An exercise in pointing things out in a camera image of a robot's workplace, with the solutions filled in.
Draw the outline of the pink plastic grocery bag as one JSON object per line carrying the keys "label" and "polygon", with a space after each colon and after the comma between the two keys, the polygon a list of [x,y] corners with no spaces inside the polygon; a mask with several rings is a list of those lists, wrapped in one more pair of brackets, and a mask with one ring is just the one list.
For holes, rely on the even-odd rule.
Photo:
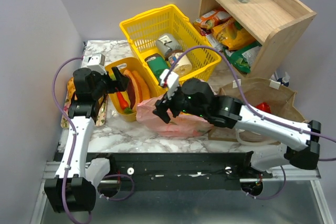
{"label": "pink plastic grocery bag", "polygon": [[214,127],[205,119],[186,113],[180,113],[174,118],[171,111],[167,112],[171,120],[166,124],[152,113],[155,109],[155,102],[161,98],[163,95],[144,100],[137,105],[136,120],[151,131],[167,137],[198,137]]}

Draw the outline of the brown burlap tote bag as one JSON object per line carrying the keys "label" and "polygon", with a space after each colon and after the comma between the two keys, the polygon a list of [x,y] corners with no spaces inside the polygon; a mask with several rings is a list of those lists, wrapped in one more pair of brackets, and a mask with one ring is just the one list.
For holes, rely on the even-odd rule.
{"label": "brown burlap tote bag", "polygon": [[[240,87],[247,101],[254,107],[266,102],[271,108],[271,114],[281,118],[307,122],[303,115],[294,107],[296,92],[279,82],[263,78],[239,80]],[[245,146],[278,145],[269,137],[251,131],[242,131],[228,128],[213,128],[208,134],[209,140],[238,142]]]}

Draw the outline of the red snack bag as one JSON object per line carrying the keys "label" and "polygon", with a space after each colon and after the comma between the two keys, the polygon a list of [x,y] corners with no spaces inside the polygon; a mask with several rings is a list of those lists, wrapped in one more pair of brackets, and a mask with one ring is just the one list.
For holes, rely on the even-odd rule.
{"label": "red snack bag", "polygon": [[259,109],[259,110],[261,110],[261,111],[263,111],[263,112],[271,114],[271,108],[270,108],[269,104],[266,103],[266,102],[258,104],[256,106],[256,108]]}

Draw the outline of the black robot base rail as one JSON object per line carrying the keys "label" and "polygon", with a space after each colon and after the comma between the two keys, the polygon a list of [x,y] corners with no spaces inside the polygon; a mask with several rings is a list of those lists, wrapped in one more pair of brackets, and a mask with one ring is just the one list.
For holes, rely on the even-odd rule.
{"label": "black robot base rail", "polygon": [[242,183],[272,179],[250,166],[252,153],[88,153],[86,161],[107,158],[111,174],[126,174],[123,189],[136,191],[240,190]]}

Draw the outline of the braided toy bread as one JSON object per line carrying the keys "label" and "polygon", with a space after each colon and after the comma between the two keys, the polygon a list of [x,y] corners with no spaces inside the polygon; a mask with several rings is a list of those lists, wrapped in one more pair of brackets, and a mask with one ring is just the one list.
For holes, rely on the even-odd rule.
{"label": "braided toy bread", "polygon": [[145,80],[137,71],[132,71],[132,74],[135,77],[136,81],[138,82],[139,89],[142,93],[142,101],[150,99],[151,98],[150,90]]}

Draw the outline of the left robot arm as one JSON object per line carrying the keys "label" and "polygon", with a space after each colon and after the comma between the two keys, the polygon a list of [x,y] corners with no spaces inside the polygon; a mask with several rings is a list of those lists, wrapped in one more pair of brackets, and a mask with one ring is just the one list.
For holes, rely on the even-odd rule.
{"label": "left robot arm", "polygon": [[86,166],[88,145],[107,94],[125,91],[129,79],[117,67],[73,72],[75,91],[68,109],[69,134],[59,168],[45,182],[45,193],[54,212],[92,211],[98,185],[110,171],[110,161],[96,158]]}

